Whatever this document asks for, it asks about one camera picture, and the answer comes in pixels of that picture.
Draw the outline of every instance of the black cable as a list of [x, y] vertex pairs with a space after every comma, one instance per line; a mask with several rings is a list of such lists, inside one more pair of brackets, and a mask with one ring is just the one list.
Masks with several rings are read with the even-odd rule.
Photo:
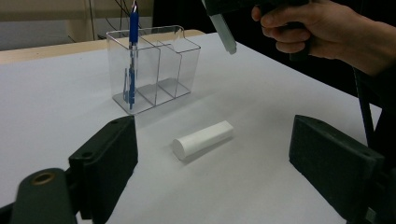
[[363, 116], [364, 131], [366, 132], [367, 146], [375, 148], [374, 124], [370, 109], [370, 102], [367, 99], [367, 87], [361, 83], [361, 76], [367, 76], [356, 68], [353, 68], [356, 80], [356, 90], [358, 92], [359, 103], [361, 105], [361, 115]]
[[129, 15], [129, 12], [126, 11], [126, 10], [122, 7], [122, 5], [121, 5], [117, 0], [114, 0], [114, 1], [117, 3], [117, 5], [119, 5], [119, 7], [121, 8], [121, 10], [122, 10], [126, 15]]
[[110, 22], [107, 18], [105, 18], [105, 19], [106, 19], [107, 23], [111, 26], [111, 28], [114, 29], [114, 31], [118, 31], [118, 30], [116, 29], [116, 27], [114, 27], [114, 26], [111, 24], [111, 22]]
[[125, 13], [126, 14], [126, 16], [127, 17], [130, 17], [131, 16], [131, 14], [129, 13], [131, 10], [129, 10], [129, 8], [126, 6], [126, 2], [125, 2], [125, 0], [122, 0], [122, 2], [123, 2], [123, 4], [124, 4], [124, 6], [125, 6], [125, 8], [126, 8], [126, 11], [128, 12], [128, 13]]
[[93, 38], [93, 40], [95, 40], [95, 31], [94, 31], [94, 29], [93, 29], [93, 15], [92, 15], [91, 0], [90, 0], [89, 2], [90, 2], [90, 13], [91, 13], [92, 38]]
[[122, 29], [122, 11], [123, 11], [123, 8], [120, 11], [120, 29], [119, 29], [119, 31]]
[[68, 35], [68, 37], [73, 41], [73, 43], [77, 43], [70, 35]]
[[99, 38], [99, 39], [106, 39], [106, 37], [105, 37], [105, 36], [102, 36], [102, 35], [98, 35], [98, 38]]

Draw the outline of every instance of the black handheld device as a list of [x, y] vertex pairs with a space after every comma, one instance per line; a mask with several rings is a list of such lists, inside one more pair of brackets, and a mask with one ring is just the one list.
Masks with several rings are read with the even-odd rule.
[[[231, 54], [236, 52], [236, 44], [234, 43], [233, 36], [227, 27], [224, 19], [222, 18], [222, 13], [232, 12], [239, 10], [242, 7], [249, 6], [261, 6], [262, 15], [268, 12], [268, 9], [273, 9], [284, 4], [289, 4], [291, 6], [302, 6], [309, 3], [309, 0], [202, 0], [206, 13], [212, 20], [224, 47]], [[304, 28], [304, 25], [300, 22], [290, 22], [287, 24], [290, 29]], [[305, 43], [305, 48], [297, 53], [292, 53], [290, 55], [290, 60], [297, 62], [303, 61], [307, 58], [309, 53], [309, 41]]]
[[0, 208], [0, 224], [77, 223], [76, 213], [107, 223], [137, 165], [134, 116], [114, 119], [69, 157], [20, 183], [15, 203]]
[[385, 157], [319, 119], [296, 115], [290, 163], [346, 224], [396, 223], [396, 168]]

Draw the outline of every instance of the finger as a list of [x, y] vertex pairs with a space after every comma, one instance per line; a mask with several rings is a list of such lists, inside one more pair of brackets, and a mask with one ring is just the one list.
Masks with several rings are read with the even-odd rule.
[[305, 42], [282, 43], [276, 42], [276, 49], [284, 53], [297, 53], [305, 48]]
[[304, 24], [316, 22], [318, 7], [315, 4], [303, 6], [283, 6], [266, 13], [261, 23], [264, 27], [277, 27], [291, 21], [299, 21]]
[[311, 33], [306, 29], [288, 29], [287, 27], [265, 28], [262, 33], [283, 43], [304, 42], [311, 37]]
[[251, 9], [251, 19], [253, 19], [254, 21], [259, 21], [261, 18], [262, 13], [258, 6], [255, 6], [253, 9]]

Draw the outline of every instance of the black sleeve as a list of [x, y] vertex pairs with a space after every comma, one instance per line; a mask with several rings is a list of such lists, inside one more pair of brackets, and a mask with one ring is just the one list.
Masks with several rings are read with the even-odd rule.
[[396, 66], [377, 77], [361, 76], [361, 82], [379, 97], [383, 110], [396, 116]]

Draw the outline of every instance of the blue pen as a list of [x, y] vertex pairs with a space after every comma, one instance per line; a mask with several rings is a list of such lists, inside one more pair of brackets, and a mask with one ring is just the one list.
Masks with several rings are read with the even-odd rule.
[[130, 15], [130, 27], [129, 27], [129, 50], [131, 51], [131, 64], [129, 67], [129, 109], [132, 109], [134, 104], [134, 81], [137, 73], [137, 39], [139, 29], [139, 14], [137, 9], [137, 2], [134, 0], [132, 4], [132, 10]]

